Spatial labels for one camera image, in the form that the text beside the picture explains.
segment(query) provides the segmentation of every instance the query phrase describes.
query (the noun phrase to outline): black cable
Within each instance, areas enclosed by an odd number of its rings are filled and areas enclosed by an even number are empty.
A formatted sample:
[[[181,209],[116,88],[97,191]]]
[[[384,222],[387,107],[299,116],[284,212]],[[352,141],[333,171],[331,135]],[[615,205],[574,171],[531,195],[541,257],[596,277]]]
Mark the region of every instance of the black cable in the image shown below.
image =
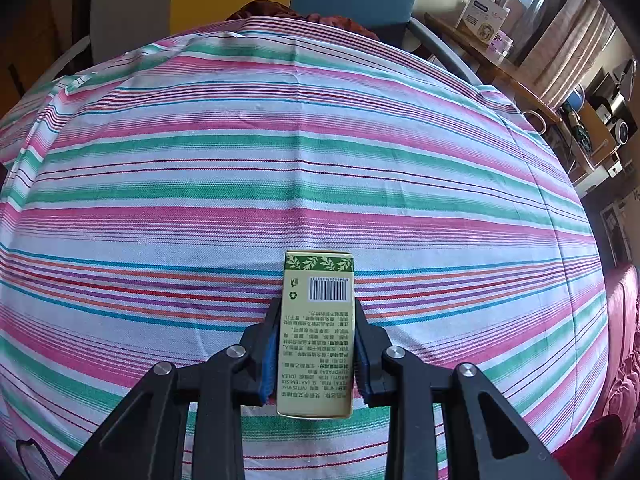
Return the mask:
[[[573,164],[575,162],[575,157],[573,156],[574,154],[571,151],[571,148],[574,145],[574,136],[570,136],[571,137],[571,141],[570,144],[566,142],[566,139],[564,138],[564,135],[562,134],[562,132],[560,131],[560,128],[558,126],[556,126],[555,124],[553,124],[552,126],[549,127],[549,131],[553,131],[553,133],[556,134],[556,137],[558,137],[560,139],[560,141],[562,142],[562,144],[564,144],[564,146],[561,146],[563,149],[562,151],[564,152],[564,160],[566,161],[567,165],[569,166],[569,169],[565,169],[565,171],[567,172],[567,174],[571,171],[570,168],[573,167]]]
[[[17,439],[15,441],[15,450],[18,452],[18,456],[20,457],[20,462],[22,463],[22,468],[24,469],[24,472],[27,473],[27,477],[29,478],[29,480],[31,480],[31,475],[29,474],[29,470],[27,469],[27,466],[24,465],[24,460],[22,458],[22,453],[20,452],[20,448],[22,446],[35,446],[36,449],[38,450],[38,452],[40,453],[40,456],[44,460],[44,463],[47,465],[47,468],[49,468],[49,472],[51,473],[53,478],[55,478],[55,480],[58,480],[60,478],[58,476],[58,473],[56,473],[56,470],[53,469],[53,466],[51,465],[51,462],[49,462],[49,459],[47,458],[46,453],[40,447],[40,444],[38,444],[32,438],[30,438],[29,440],[21,440],[19,438],[19,439]]]

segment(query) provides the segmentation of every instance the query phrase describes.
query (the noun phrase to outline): green stripe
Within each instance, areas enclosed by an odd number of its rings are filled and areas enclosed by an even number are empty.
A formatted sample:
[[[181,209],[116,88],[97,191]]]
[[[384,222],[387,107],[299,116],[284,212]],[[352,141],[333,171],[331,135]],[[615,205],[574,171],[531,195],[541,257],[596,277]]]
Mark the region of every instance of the green stripe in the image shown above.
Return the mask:
[[[34,171],[38,171],[38,168],[42,164],[42,162],[38,160],[38,158],[33,154],[31,150],[25,150],[21,155],[18,155],[16,159],[20,160],[20,164],[22,164],[23,162],[25,164],[28,164]]]
[[[146,51],[146,47],[140,48],[138,52],[140,51]],[[171,57],[173,57],[175,54],[177,54],[177,52],[175,51],[162,50],[160,52],[154,52],[152,54],[149,54],[148,56],[142,56],[138,58],[137,61],[131,62],[124,67],[114,66],[114,67],[105,68],[102,72],[93,74],[87,81],[82,83],[78,88],[82,87],[82,89],[86,89],[92,86],[104,85],[104,84],[116,81],[117,79],[126,79],[131,75],[134,75],[136,72],[150,70],[152,68],[155,68],[156,66],[161,65],[162,63],[171,59]]]
[[[16,368],[21,368],[49,388],[101,413],[111,413],[122,399],[118,395],[81,383],[52,370],[18,350],[3,336],[0,336],[0,350],[6,358],[14,361]]]
[[[27,402],[18,396],[14,395],[4,386],[0,385],[0,391],[2,391],[2,396],[4,400],[17,412],[19,412],[23,418],[26,420],[32,421],[34,424],[37,424],[44,431],[49,433],[52,437],[54,437],[57,441],[61,442],[73,452],[78,452],[84,442],[74,437],[71,433],[63,431],[63,424],[56,426],[49,422],[46,418],[40,415],[40,413],[32,408]]]
[[[251,441],[313,440],[360,433],[389,424],[389,408],[353,410],[347,420],[299,420],[284,416],[244,416],[242,437]]]
[[[378,158],[397,164],[404,162],[415,164],[425,168],[435,168],[440,171],[464,174],[469,181],[478,183],[490,181],[492,187],[501,190],[510,190],[515,196],[531,196],[545,203],[554,203],[568,212],[584,215],[582,207],[568,199],[561,198],[533,184],[521,182],[515,178],[503,174],[494,173],[487,168],[476,168],[460,160],[450,160],[425,153],[404,150],[398,147],[378,146],[375,144],[363,144],[352,140],[316,139],[303,135],[296,136],[266,136],[266,135],[194,135],[153,137],[150,139],[119,140],[117,142],[100,142],[70,148],[62,151],[49,152],[45,158],[45,164],[71,160],[80,156],[109,155],[113,153],[146,152],[151,150],[179,150],[198,148],[244,148],[244,149],[276,149],[276,150],[300,150],[316,153],[339,153],[358,159],[360,157]]]
[[[515,371],[522,369],[532,360],[539,358],[548,352],[549,348],[552,348],[556,344],[562,344],[574,332],[574,324],[580,324],[587,320],[593,319],[597,311],[602,307],[604,300],[604,294],[601,293],[592,299],[590,304],[582,309],[575,317],[569,318],[561,326],[557,327],[552,333],[546,335],[544,339],[533,343],[533,345],[521,350],[517,354],[509,357],[505,361],[497,364],[487,370],[483,370],[483,373],[487,378],[497,384],[499,381],[513,374]],[[573,367],[578,359],[587,351],[593,341],[596,339],[600,330],[607,322],[605,316],[600,316],[593,329],[590,330],[591,337],[583,337],[582,341],[577,344],[575,349],[575,359],[566,360],[561,367],[556,368],[552,373],[548,371],[543,375],[543,379],[540,378],[534,384],[535,389],[528,393],[525,397],[520,399],[514,407],[519,413],[525,413],[540,397],[544,396],[547,392],[551,391],[553,385],[563,377],[567,371]]]
[[[67,189],[36,190],[25,200],[17,190],[11,197],[20,205],[30,203],[97,202],[100,200],[144,200],[151,198],[187,198],[193,200],[257,200],[309,202],[411,209],[447,213],[477,214],[490,218],[530,222],[545,227],[566,229],[590,234],[590,228],[579,222],[557,217],[551,212],[539,214],[533,210],[519,210],[512,206],[501,207],[479,198],[449,198],[437,195],[418,195],[388,189],[364,189],[358,187],[331,187],[290,182],[286,184],[261,182],[170,182],[121,184],[114,186],[75,187]]]
[[[600,330],[602,330],[604,328],[604,326],[607,323],[607,319],[604,316],[600,316],[600,319],[596,322],[596,325],[594,325],[593,327],[593,335],[590,338],[584,338],[585,339],[585,343],[583,345],[581,345],[581,350],[582,353],[577,353],[577,357],[576,360],[574,361],[573,359],[569,359],[567,361],[565,361],[561,367],[559,368],[555,368],[553,373],[545,373],[543,375],[544,380],[541,380],[541,378],[538,378],[536,380],[536,390],[532,391],[530,394],[526,395],[525,397],[523,397],[522,399],[520,399],[518,402],[516,402],[513,407],[518,410],[519,413],[525,413],[526,411],[529,410],[529,408],[536,402],[536,400],[540,399],[541,397],[543,397],[544,395],[548,394],[549,392],[551,392],[554,389],[554,385],[562,378],[564,377],[564,375],[572,368],[576,365],[577,360],[579,359],[579,357],[581,355],[584,354],[584,351],[586,349],[588,349],[588,347],[593,344],[593,342],[595,341],[596,337],[598,336],[598,334],[600,333]]]
[[[569,336],[573,336],[574,323],[581,323],[588,319],[593,319],[597,311],[602,307],[605,299],[604,292],[591,299],[589,304],[585,306],[576,316],[571,316],[565,320],[560,326],[556,327],[551,333],[547,333],[544,339],[541,339],[531,346],[522,349],[517,354],[510,356],[508,359],[494,365],[482,372],[489,380],[496,383],[504,377],[513,374],[521,369],[526,363],[536,359],[546,353],[549,348],[554,345],[566,341]]]
[[[377,469],[373,469],[372,471],[367,471],[366,473],[361,473],[355,476],[336,477],[335,480],[384,480],[384,478],[385,468],[379,467]]]
[[[457,104],[463,105],[465,108],[471,108],[484,117],[489,117],[499,123],[503,122],[495,112],[489,110],[485,105],[476,102],[473,99],[462,97],[459,92],[450,87],[437,86],[427,83],[418,79],[419,77],[426,77],[425,75],[415,72],[414,76],[405,75],[401,72],[392,72],[386,68],[365,68],[361,64],[355,62],[345,61],[339,62],[334,57],[329,58],[326,55],[310,56],[309,54],[302,54],[300,50],[294,50],[289,47],[284,47],[281,50],[275,50],[274,48],[265,48],[251,45],[231,45],[225,46],[221,44],[210,44],[204,41],[191,43],[186,46],[182,52],[196,52],[198,54],[207,54],[215,57],[252,57],[254,59],[269,59],[286,62],[290,65],[304,64],[307,66],[318,68],[329,68],[331,70],[340,70],[342,72],[357,73],[374,78],[386,79],[389,81],[399,82],[405,85],[409,85],[412,88],[420,89],[431,95],[435,95],[444,98],[449,101],[453,101]],[[405,70],[414,70],[411,68],[403,67]]]

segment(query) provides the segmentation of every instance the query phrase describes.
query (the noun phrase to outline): plastic container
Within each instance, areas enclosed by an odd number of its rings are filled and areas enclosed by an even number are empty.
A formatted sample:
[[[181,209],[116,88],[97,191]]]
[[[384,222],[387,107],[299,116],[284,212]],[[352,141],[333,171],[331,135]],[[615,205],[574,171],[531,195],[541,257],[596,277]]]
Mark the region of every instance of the plastic container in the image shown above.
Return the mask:
[[[499,30],[495,33],[493,41],[489,44],[489,50],[493,50],[501,56],[506,56],[512,46],[513,40],[503,31]]]
[[[569,94],[569,97],[566,99],[569,101],[571,108],[573,108],[576,112],[582,110],[584,106],[584,88],[582,85],[578,85],[574,88],[574,91]]]

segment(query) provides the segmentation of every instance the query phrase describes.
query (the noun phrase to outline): striped bedsheet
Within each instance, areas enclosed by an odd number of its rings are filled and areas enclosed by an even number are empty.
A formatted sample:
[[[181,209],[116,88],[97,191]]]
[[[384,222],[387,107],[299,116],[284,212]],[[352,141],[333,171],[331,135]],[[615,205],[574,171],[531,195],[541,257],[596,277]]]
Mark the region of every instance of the striped bedsheet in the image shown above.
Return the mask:
[[[600,393],[602,271],[566,175],[500,92],[411,54],[296,20],[214,24],[29,92],[0,162],[16,462],[33,437],[62,471],[153,363],[236,343],[290,248],[353,253],[370,322],[427,362],[478,364],[551,450]],[[244,408],[247,478],[381,479],[388,409],[354,396],[349,420]]]

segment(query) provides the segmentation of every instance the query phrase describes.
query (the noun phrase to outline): white box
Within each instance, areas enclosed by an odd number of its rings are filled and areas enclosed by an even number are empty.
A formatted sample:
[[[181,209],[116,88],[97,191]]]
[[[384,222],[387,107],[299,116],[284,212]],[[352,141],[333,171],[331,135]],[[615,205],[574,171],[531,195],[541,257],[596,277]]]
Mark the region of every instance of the white box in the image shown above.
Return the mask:
[[[351,416],[354,301],[351,254],[287,251],[278,345],[279,415]]]
[[[494,0],[469,0],[457,28],[460,32],[489,45],[508,14],[509,9],[503,9]]]

